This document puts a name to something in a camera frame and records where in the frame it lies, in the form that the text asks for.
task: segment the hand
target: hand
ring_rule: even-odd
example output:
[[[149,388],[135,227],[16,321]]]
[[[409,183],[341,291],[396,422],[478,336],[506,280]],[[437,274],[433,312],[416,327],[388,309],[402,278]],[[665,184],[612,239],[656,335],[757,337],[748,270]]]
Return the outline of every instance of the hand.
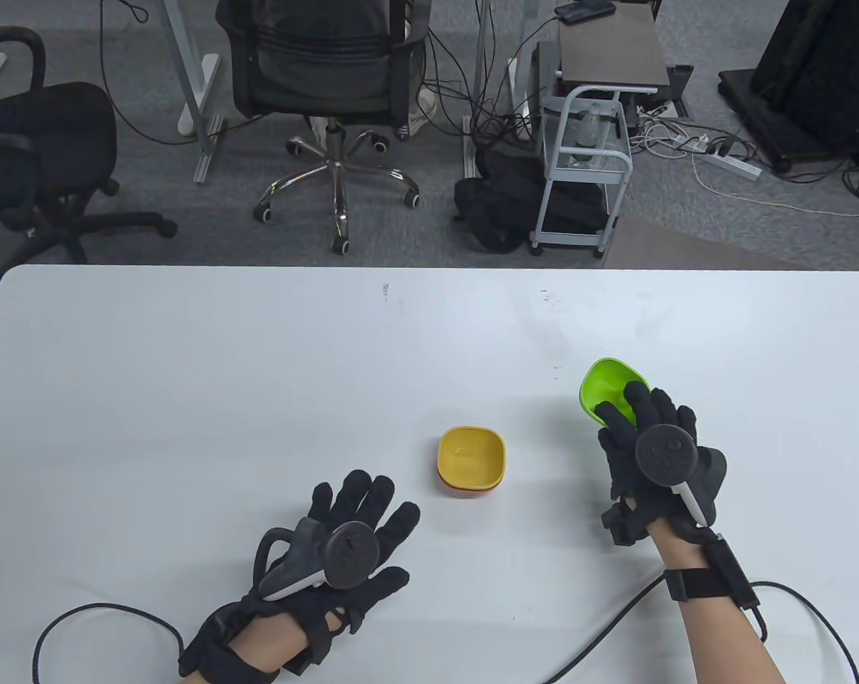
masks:
[[[630,382],[625,386],[624,396],[635,413],[637,427],[609,401],[603,401],[595,407],[595,413],[606,423],[606,427],[598,432],[597,439],[606,452],[609,475],[612,476],[612,488],[609,490],[611,499],[645,489],[663,489],[644,476],[635,460],[635,443],[642,432],[654,425],[666,423],[686,430],[696,442],[696,414],[687,406],[677,409],[667,392],[657,388],[648,392],[643,383]]]
[[[309,517],[325,525],[328,532],[344,522],[365,522],[375,530],[379,543],[376,568],[383,566],[394,549],[402,544],[420,519],[420,510],[413,502],[404,502],[378,527],[388,510],[394,495],[394,483],[379,475],[373,481],[363,470],[354,470],[344,479],[334,505],[334,493],[327,482],[319,484],[312,492],[312,508]],[[363,624],[365,613],[381,599],[403,589],[410,581],[410,574],[401,567],[386,567],[371,579],[344,591],[332,589],[327,584],[309,587],[280,600],[278,603],[305,631],[309,647],[286,665],[286,669],[300,674],[311,663],[319,663],[331,648],[331,640],[349,625],[355,634]],[[325,615],[336,619],[329,625]]]
[[[322,522],[329,532],[351,520],[375,529],[393,495],[394,484],[387,477],[379,476],[373,482],[363,470],[354,470],[344,480],[334,505],[331,485],[322,482],[315,488],[309,517]],[[419,518],[419,508],[406,502],[375,532],[379,542],[376,567],[386,563],[409,537]],[[355,632],[375,603],[402,589],[409,579],[403,568],[388,567],[354,589],[338,591],[322,584],[280,601],[262,600],[253,586],[241,601],[221,606],[205,620],[179,657],[179,674],[187,677],[207,670],[215,674],[213,680],[210,675],[207,680],[220,684],[233,674],[237,666],[230,662],[237,656],[256,670],[270,673],[272,680],[284,663],[287,670],[299,674],[310,663],[322,661],[335,635],[347,625]]]
[[[603,524],[614,537],[615,544],[631,546],[635,541],[648,535],[648,526],[661,518],[670,521],[671,527],[680,537],[692,543],[700,543],[706,538],[703,528],[698,528],[682,499],[668,487],[652,482],[638,465],[635,447],[638,437],[655,425],[668,424],[682,428],[696,442],[696,414],[687,406],[677,409],[663,390],[648,391],[641,382],[630,382],[624,390],[625,400],[635,414],[637,425],[633,425],[619,408],[609,402],[595,407],[595,413],[606,424],[597,434],[606,452],[612,487],[612,499],[622,498],[602,516]],[[714,497],[720,488],[726,472],[723,454],[699,447],[699,461],[694,470],[695,482],[689,482],[697,489],[700,505],[707,510],[709,524],[714,521]],[[628,505],[626,499],[634,498]]]

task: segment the chair base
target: chair base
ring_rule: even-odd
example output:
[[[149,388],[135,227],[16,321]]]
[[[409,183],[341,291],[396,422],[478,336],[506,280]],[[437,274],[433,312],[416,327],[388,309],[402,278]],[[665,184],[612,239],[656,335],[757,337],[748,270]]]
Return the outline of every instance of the chair base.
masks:
[[[284,191],[292,185],[314,178],[322,172],[327,172],[331,176],[331,184],[334,186],[334,242],[331,244],[331,250],[335,254],[344,255],[350,250],[350,219],[347,212],[347,192],[344,184],[347,173],[365,173],[377,176],[387,176],[397,182],[403,183],[407,190],[403,195],[403,203],[410,209],[415,209],[420,202],[420,188],[415,180],[410,178],[400,169],[393,169],[387,166],[366,166],[350,162],[350,159],[357,150],[363,146],[366,141],[369,141],[373,149],[377,152],[384,152],[388,149],[388,140],[375,133],[374,130],[364,130],[358,134],[354,141],[344,149],[344,139],[346,131],[339,126],[333,118],[329,120],[328,130],[326,131],[326,145],[319,147],[315,143],[309,142],[299,136],[294,136],[287,143],[287,151],[292,155],[299,155],[303,152],[309,152],[321,159],[321,162],[311,166],[301,172],[289,173],[283,178],[275,180],[271,185],[267,186],[266,191],[261,195],[259,203],[255,207],[253,215],[260,222],[269,222],[272,218],[272,208],[270,201],[273,196]]]
[[[99,190],[106,195],[115,195],[118,183],[109,179]],[[160,237],[168,239],[175,237],[178,232],[174,221],[156,212],[84,216],[83,211],[89,199],[89,195],[74,198],[67,209],[60,202],[41,203],[38,211],[35,209],[29,215],[0,212],[0,221],[6,228],[23,234],[21,244],[0,261],[0,282],[4,274],[15,266],[27,264],[39,254],[60,245],[67,251],[71,263],[87,264],[87,253],[81,245],[81,237],[91,232],[145,226],[155,229]]]

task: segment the wrist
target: wrist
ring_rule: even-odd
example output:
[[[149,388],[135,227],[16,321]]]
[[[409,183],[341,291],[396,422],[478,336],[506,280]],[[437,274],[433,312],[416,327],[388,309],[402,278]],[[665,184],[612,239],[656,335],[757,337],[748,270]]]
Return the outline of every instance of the wrist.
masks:
[[[341,628],[341,621],[334,613],[325,615],[325,620],[331,632]],[[262,672],[276,672],[308,645],[308,636],[289,613],[253,619],[230,641],[230,648],[238,657]]]
[[[647,530],[667,570],[709,567],[702,547],[680,539],[666,519],[655,520],[648,525]]]

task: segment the white cart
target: white cart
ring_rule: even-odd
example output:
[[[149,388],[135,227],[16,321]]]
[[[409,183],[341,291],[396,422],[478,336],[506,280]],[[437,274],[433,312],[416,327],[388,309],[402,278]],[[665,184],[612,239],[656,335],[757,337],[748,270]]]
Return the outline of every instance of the white cart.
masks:
[[[612,92],[612,100],[587,100],[581,98],[592,90]],[[616,217],[622,204],[625,188],[632,178],[632,151],[629,146],[629,131],[625,125],[625,113],[619,101],[622,93],[653,94],[657,88],[638,85],[579,85],[565,98],[547,97],[543,100],[540,134],[537,137],[537,153],[543,158],[546,187],[540,202],[537,226],[530,234],[531,254],[540,254],[541,244],[569,244],[576,247],[596,247],[595,256],[606,252]],[[592,108],[600,111],[598,143],[594,147],[576,147],[565,144],[573,141],[572,130],[585,112]],[[595,183],[603,186],[608,218],[606,225],[597,234],[575,234],[575,232],[547,232],[543,230],[547,206],[554,182]]]

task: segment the vr controller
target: vr controller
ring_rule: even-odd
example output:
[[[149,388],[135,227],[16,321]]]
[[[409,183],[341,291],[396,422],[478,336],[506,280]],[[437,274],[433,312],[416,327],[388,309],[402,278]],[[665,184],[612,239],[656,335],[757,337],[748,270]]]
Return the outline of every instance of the vr controller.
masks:
[[[261,572],[275,542],[286,542],[289,549],[257,584],[257,592],[265,601],[279,601],[320,584],[352,589],[367,579],[378,561],[378,539],[365,522],[344,522],[331,533],[308,517],[302,518],[293,531],[271,528],[261,538],[255,556],[255,567]]]

